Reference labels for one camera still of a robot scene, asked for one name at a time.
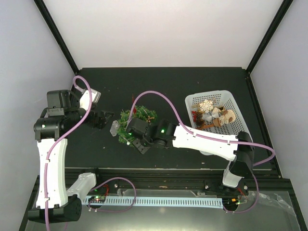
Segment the white plastic basket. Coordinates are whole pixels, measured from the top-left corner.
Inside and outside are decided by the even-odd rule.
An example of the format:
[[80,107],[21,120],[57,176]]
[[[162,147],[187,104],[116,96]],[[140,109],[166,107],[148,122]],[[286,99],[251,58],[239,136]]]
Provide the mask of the white plastic basket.
[[253,157],[254,148],[237,141],[251,142],[244,117],[227,90],[195,93],[185,98],[190,126],[178,126],[173,145],[217,155],[232,161],[237,156]]

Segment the red star ornament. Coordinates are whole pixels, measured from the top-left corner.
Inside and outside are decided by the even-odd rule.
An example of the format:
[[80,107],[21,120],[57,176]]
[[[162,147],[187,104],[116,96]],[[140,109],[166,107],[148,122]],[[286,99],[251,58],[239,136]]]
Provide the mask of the red star ornament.
[[133,107],[133,115],[135,116],[135,115],[136,115],[136,112],[137,112],[137,109],[136,109],[136,106],[135,106],[135,97],[134,97],[133,94],[132,94],[132,103],[134,104],[134,107]]

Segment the small green christmas tree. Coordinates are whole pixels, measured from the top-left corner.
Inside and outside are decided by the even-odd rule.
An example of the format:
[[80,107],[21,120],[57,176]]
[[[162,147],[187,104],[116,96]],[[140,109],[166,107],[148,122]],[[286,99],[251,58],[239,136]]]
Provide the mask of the small green christmas tree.
[[135,136],[131,132],[127,132],[126,130],[128,128],[128,125],[133,125],[133,122],[137,119],[148,123],[146,121],[148,116],[153,116],[155,117],[155,120],[152,120],[151,123],[157,121],[158,116],[155,110],[150,110],[145,106],[136,106],[136,109],[137,112],[135,116],[132,114],[132,116],[129,117],[130,110],[125,110],[120,113],[120,118],[117,120],[119,124],[119,129],[117,130],[119,143],[133,146],[132,142],[135,140]]

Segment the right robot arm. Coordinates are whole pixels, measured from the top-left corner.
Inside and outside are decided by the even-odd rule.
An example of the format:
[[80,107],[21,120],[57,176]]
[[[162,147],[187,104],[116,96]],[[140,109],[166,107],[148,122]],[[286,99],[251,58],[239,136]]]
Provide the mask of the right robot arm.
[[153,124],[133,118],[126,132],[134,137],[132,144],[141,154],[150,148],[184,148],[227,160],[229,163],[218,185],[224,194],[234,191],[243,178],[253,174],[254,148],[250,135],[243,131],[238,135],[220,135],[173,124],[168,120]]

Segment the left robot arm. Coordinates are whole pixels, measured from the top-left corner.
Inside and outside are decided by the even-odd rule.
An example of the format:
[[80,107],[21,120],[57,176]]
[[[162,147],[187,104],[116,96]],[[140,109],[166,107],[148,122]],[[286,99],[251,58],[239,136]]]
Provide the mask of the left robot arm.
[[73,185],[65,186],[65,152],[67,138],[62,138],[77,124],[87,124],[102,129],[114,115],[112,112],[96,109],[101,93],[86,90],[77,103],[72,105],[69,90],[47,92],[47,108],[34,124],[35,140],[39,151],[40,179],[36,207],[30,209],[30,221],[62,223],[78,221],[81,216],[82,201],[90,192],[103,188],[103,179],[94,173],[86,172],[78,176]]

